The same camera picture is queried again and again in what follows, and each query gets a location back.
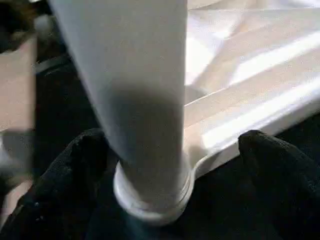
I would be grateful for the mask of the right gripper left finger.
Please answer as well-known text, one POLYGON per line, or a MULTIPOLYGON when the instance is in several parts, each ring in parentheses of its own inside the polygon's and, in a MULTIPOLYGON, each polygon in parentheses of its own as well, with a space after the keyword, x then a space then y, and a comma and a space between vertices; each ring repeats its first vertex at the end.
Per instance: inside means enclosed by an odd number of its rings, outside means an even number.
POLYGON ((99 128, 78 135, 18 199, 0 238, 84 240, 109 149, 99 128))

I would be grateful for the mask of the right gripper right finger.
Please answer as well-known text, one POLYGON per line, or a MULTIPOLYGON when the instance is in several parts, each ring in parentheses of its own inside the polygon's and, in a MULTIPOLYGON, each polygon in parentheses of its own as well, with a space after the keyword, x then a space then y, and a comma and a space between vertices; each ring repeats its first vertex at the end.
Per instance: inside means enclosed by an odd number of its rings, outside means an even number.
POLYGON ((238 137, 257 195, 284 240, 320 238, 320 166, 296 146, 259 130, 238 137))

